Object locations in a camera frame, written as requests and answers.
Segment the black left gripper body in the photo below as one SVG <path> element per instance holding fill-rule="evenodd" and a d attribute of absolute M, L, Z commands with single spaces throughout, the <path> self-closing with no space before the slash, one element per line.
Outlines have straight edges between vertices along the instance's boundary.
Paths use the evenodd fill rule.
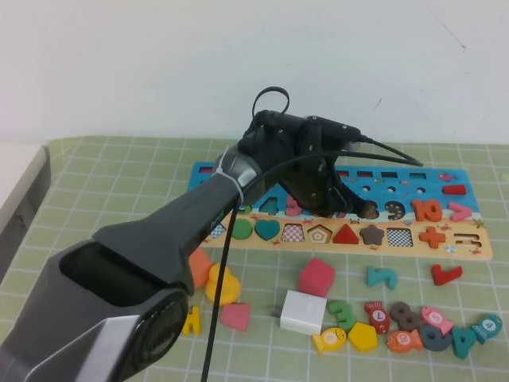
<path fill-rule="evenodd" d="M 336 195 L 336 158 L 340 140 L 324 138 L 311 118 L 260 111 L 240 139 L 240 157 L 262 177 L 253 197 L 279 184 L 303 209 L 317 214 L 326 198 Z"/>

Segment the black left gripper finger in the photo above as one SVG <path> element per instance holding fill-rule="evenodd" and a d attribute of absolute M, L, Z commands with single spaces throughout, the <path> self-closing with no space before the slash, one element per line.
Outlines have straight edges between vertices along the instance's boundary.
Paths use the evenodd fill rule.
<path fill-rule="evenodd" d="M 336 175 L 336 195 L 339 198 L 340 211 L 356 214 L 359 218 L 365 218 L 370 212 L 370 205 L 349 189 Z"/>
<path fill-rule="evenodd" d="M 330 217 L 338 212 L 347 212 L 348 203 L 344 199 L 326 198 L 323 200 L 318 209 L 317 215 L 322 217 Z"/>

